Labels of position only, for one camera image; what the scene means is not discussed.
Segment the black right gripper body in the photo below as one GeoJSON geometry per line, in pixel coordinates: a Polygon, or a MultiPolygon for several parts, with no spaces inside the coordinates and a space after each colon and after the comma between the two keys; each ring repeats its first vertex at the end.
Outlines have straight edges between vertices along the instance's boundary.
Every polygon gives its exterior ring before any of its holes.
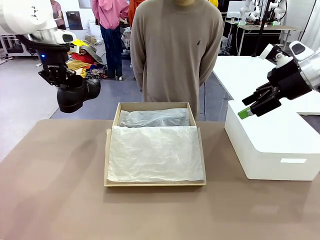
{"type": "Polygon", "coordinates": [[[294,100],[312,90],[303,79],[294,59],[281,67],[273,68],[267,74],[267,79],[276,89],[275,97],[279,100],[282,98],[294,100]]]}

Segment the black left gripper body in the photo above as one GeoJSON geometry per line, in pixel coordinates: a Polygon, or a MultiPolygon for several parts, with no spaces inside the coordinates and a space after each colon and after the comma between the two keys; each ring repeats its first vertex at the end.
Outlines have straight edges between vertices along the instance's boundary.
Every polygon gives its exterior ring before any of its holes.
{"type": "Polygon", "coordinates": [[[42,46],[36,49],[39,59],[46,70],[48,67],[66,67],[69,47],[65,45],[42,46]]]}

